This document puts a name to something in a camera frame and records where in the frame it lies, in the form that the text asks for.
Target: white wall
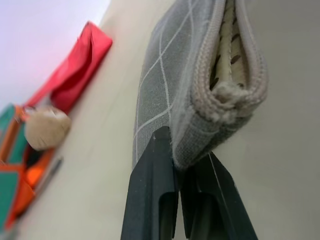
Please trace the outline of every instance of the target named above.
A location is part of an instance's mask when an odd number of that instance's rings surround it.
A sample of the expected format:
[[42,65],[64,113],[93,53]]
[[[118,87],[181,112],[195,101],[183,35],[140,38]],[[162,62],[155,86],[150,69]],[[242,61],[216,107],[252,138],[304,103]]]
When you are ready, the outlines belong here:
[[0,110],[20,104],[67,56],[110,0],[0,0]]

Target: gray pouch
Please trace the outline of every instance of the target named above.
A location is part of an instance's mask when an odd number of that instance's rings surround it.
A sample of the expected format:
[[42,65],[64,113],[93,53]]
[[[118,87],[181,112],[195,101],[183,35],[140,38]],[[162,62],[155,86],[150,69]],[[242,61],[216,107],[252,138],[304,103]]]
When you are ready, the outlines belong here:
[[170,127],[176,167],[194,165],[250,119],[267,82],[243,0],[176,0],[147,48],[133,166],[163,126]]

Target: red object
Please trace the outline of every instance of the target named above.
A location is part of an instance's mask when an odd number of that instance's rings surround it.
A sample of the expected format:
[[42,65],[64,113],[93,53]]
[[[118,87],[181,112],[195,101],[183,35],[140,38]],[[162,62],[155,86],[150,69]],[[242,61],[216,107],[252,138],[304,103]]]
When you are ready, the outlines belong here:
[[91,81],[111,45],[112,39],[88,22],[68,57],[25,106],[33,107],[51,93],[52,104],[68,113]]

